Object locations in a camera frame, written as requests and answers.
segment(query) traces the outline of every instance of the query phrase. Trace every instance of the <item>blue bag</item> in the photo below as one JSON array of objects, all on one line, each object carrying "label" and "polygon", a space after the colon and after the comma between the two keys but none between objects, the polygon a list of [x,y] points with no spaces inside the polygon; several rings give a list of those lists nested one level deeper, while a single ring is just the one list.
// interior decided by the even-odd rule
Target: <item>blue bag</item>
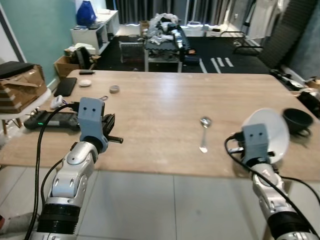
[{"label": "blue bag", "polygon": [[89,26],[96,21],[97,17],[90,1],[83,1],[76,13],[76,23]]}]

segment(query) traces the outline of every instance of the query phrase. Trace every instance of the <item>wooden table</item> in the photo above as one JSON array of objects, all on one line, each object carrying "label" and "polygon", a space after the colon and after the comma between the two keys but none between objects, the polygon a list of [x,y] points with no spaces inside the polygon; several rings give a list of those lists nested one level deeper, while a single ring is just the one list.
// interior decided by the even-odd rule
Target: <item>wooden table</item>
[{"label": "wooden table", "polygon": [[[298,108],[311,114],[270,75],[96,71],[80,76],[75,70],[69,76],[90,79],[92,86],[76,85],[65,98],[68,102],[109,96],[104,113],[115,113],[112,135],[124,142],[110,143],[99,156],[95,167],[106,171],[234,178],[242,170],[234,166],[223,143],[254,111],[267,107],[281,113]],[[110,94],[111,85],[119,85],[120,92]],[[202,116],[213,120],[206,154],[199,150]],[[310,129],[309,142],[290,143],[279,164],[282,175],[320,180],[319,124]],[[38,134],[24,129],[0,151],[0,164],[34,166]],[[71,130],[46,131],[40,165],[51,167],[79,136]]]}]

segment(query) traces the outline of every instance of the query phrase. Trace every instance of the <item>teal wall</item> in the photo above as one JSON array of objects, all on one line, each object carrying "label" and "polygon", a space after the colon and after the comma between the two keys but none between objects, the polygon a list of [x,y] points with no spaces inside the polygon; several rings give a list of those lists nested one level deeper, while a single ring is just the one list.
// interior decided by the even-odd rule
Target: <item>teal wall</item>
[{"label": "teal wall", "polygon": [[72,45],[74,0],[0,0],[29,63],[40,64],[49,84],[57,77],[54,62]]}]

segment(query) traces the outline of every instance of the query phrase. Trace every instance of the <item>white plate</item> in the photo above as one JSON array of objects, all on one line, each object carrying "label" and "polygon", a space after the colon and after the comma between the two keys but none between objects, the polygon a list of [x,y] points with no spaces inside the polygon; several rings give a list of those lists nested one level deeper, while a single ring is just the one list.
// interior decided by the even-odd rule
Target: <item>white plate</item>
[{"label": "white plate", "polygon": [[242,126],[253,124],[265,124],[268,133],[268,152],[273,151],[275,156],[270,157],[272,164],[284,157],[289,146],[289,130],[283,117],[270,108],[262,108],[255,111]]}]

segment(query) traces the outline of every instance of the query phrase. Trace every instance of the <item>smartphone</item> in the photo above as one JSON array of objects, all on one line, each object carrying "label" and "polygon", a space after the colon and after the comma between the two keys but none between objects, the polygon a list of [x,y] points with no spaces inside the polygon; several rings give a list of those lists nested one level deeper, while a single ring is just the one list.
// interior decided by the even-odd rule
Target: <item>smartphone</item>
[{"label": "smartphone", "polygon": [[92,70],[80,70],[79,71],[79,74],[80,75],[91,75],[91,74],[94,74],[95,71],[92,71]]}]

